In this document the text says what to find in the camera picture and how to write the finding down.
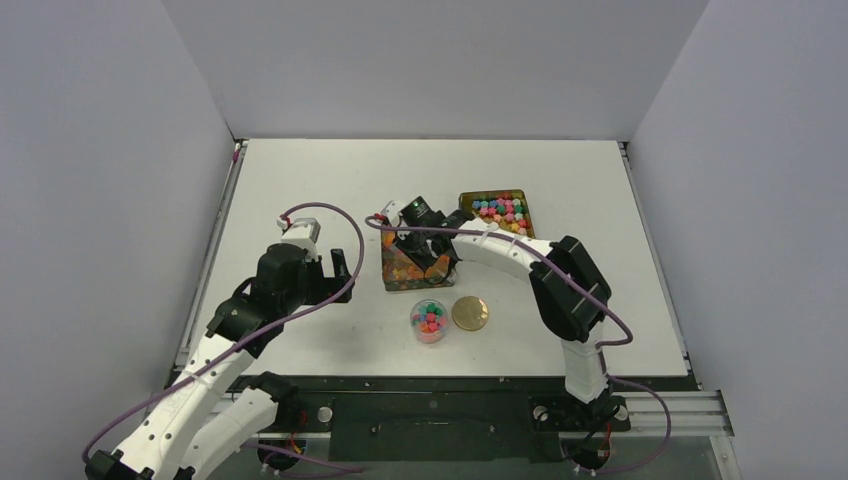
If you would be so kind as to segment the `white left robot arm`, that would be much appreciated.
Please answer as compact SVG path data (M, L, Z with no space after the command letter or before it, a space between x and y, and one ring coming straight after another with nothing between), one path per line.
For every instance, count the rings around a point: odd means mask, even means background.
M352 297L357 269L341 249L330 252L331 276L313 240L269 246L253 276L223 301L174 383L140 404L144 421L110 451L87 446L89 479L205 479L253 434L285 430L298 416L291 385L261 374L224 413L210 414L286 323Z

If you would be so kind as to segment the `clear round plastic container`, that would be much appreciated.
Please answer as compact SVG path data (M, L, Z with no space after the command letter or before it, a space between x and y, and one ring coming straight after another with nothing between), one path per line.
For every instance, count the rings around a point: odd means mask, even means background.
M421 343L437 343L446 336L450 326L446 308L436 300L419 301L411 309L410 326Z

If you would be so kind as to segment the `tin of pastel star candies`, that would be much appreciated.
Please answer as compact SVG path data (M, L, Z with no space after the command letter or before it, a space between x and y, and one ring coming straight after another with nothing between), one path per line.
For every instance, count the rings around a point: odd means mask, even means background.
M459 208L471 212L486 223L535 238L527 197L521 189L470 191L459 194Z

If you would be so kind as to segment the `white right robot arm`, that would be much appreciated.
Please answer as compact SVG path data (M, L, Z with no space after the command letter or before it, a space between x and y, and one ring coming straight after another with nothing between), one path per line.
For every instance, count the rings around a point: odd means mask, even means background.
M380 221L423 272L445 259L450 268L473 262L527 282L542 322L562 342L566 418L588 427L603 415L609 381L598 345L612 292L579 240L530 238L462 209L446 215L422 197L388 203Z

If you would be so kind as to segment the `tin of translucent star candies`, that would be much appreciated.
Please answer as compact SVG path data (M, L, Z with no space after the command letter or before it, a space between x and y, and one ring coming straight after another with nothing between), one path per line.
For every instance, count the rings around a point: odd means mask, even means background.
M382 281L386 291L447 288L455 285L457 273L450 257L442 255L422 269L398 247L400 237L397 233L382 231L380 238Z

